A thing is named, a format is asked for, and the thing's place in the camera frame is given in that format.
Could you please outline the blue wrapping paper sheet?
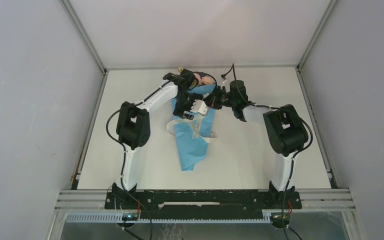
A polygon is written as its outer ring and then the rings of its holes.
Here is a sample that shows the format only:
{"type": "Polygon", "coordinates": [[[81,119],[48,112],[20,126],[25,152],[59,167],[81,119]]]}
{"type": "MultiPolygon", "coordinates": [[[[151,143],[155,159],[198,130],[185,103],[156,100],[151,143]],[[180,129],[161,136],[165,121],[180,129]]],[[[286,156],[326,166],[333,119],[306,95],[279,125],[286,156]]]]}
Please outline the blue wrapping paper sheet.
{"type": "MultiPolygon", "coordinates": [[[[196,86],[191,90],[191,93],[201,94],[205,98],[212,93],[216,86],[215,81],[214,84],[196,86]]],[[[173,110],[175,103],[176,100],[173,99],[171,101],[173,110]]],[[[167,131],[176,140],[182,171],[192,171],[197,163],[204,160],[209,144],[216,139],[216,135],[212,131],[215,110],[208,109],[206,116],[194,112],[192,115],[194,116],[193,120],[181,119],[173,115],[172,121],[167,124],[167,131]]]]}

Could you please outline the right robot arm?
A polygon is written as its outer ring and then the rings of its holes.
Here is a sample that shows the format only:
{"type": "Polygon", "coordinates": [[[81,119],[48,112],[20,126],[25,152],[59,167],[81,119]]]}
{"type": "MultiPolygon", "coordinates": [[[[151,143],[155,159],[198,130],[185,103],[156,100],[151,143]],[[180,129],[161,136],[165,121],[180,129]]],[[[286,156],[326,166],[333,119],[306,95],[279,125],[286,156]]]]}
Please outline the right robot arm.
{"type": "Polygon", "coordinates": [[[282,208],[294,192],[295,160],[306,149],[305,144],[311,144],[313,139],[307,123],[292,104],[275,107],[248,100],[242,82],[239,86],[231,85],[230,91],[218,86],[203,100],[215,110],[231,108],[234,116],[242,122],[265,126],[269,144],[277,154],[275,173],[269,182],[269,203],[275,208],[282,208]]]}

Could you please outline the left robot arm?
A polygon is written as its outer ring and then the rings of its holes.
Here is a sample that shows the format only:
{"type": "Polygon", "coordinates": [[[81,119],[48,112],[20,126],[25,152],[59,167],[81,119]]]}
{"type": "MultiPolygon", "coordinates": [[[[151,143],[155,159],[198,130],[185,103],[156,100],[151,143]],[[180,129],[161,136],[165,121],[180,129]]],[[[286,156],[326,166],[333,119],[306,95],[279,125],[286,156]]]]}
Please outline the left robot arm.
{"type": "Polygon", "coordinates": [[[180,120],[191,122],[197,119],[196,114],[203,116],[207,113],[202,95],[191,93],[193,86],[192,81],[164,80],[148,96],[135,102],[125,101],[116,111],[115,141],[123,149],[122,167],[115,181],[122,191],[116,200],[123,208],[133,207],[137,200],[131,190],[137,186],[135,167],[139,161],[139,151],[151,137],[151,116],[171,100],[176,100],[173,113],[180,120]]]}

